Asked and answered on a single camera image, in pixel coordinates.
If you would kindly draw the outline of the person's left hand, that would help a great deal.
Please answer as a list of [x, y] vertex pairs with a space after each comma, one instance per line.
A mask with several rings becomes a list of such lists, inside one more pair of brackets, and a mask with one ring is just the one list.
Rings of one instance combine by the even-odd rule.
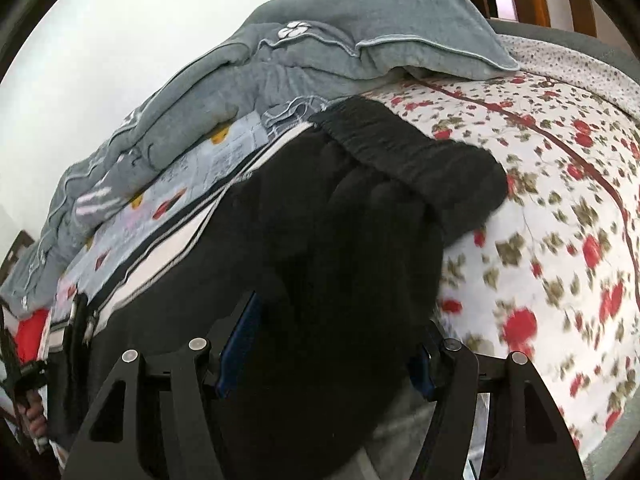
[[21, 405], [20, 411], [34, 441], [38, 444], [47, 443], [47, 419], [40, 394], [35, 390], [26, 393], [26, 402]]

